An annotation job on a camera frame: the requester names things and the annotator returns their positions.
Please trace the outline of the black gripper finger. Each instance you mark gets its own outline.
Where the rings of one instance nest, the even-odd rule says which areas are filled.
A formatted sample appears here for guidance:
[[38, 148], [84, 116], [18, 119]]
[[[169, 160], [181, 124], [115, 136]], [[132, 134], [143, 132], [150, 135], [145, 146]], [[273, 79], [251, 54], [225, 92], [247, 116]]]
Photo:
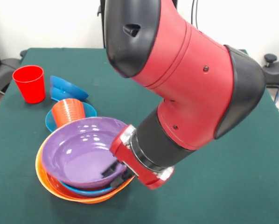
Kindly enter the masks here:
[[108, 177], [112, 175], [116, 171], [117, 165], [118, 165], [117, 162], [112, 163], [104, 172], [101, 173], [101, 175], [103, 177]]
[[133, 174], [125, 172], [121, 175], [118, 175], [111, 183], [110, 186], [113, 189], [118, 188], [121, 184], [123, 184], [124, 182], [126, 182], [127, 180], [129, 180], [130, 178], [134, 177]]

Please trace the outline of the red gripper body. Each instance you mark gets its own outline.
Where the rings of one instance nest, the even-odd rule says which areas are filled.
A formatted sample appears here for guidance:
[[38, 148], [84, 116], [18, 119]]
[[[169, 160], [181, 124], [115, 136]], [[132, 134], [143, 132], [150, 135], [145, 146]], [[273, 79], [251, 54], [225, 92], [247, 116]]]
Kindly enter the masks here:
[[133, 125], [125, 127], [111, 144], [110, 152], [119, 163], [126, 165], [126, 172], [133, 174], [149, 189], [156, 189], [166, 183], [174, 173], [174, 167], [155, 171], [142, 163], [135, 153], [138, 148], [136, 128]]

